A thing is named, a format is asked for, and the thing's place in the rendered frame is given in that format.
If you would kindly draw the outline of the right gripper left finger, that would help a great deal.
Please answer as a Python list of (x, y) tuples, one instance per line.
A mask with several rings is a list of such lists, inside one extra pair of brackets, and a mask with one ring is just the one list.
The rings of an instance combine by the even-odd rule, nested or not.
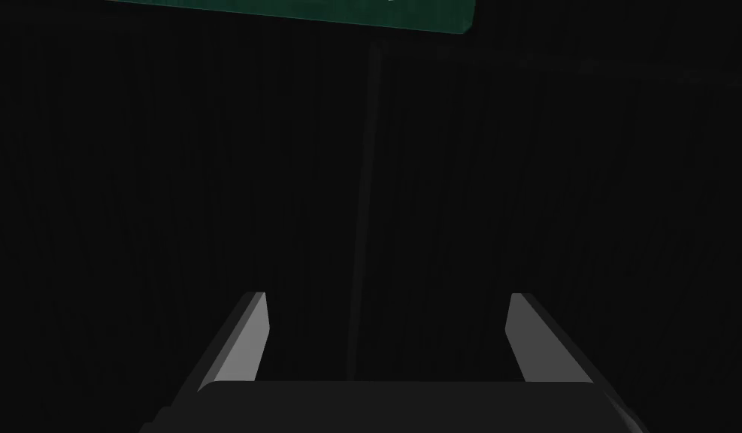
[(220, 348), (210, 351), (210, 365), (197, 385), (200, 391), (214, 382), (254, 381), (270, 332), (264, 292), (251, 292), (240, 313), (230, 317), (232, 327), (221, 333)]

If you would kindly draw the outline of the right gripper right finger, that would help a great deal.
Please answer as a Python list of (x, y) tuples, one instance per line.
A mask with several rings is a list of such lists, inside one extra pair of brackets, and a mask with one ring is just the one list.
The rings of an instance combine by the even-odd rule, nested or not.
[(504, 332), (524, 381), (592, 381), (523, 293), (510, 296)]

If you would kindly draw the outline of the dark green flat book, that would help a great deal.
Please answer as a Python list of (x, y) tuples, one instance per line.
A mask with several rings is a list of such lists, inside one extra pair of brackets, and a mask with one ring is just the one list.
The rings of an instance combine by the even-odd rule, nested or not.
[(477, 0), (112, 1), (456, 35), (471, 28), (477, 3)]

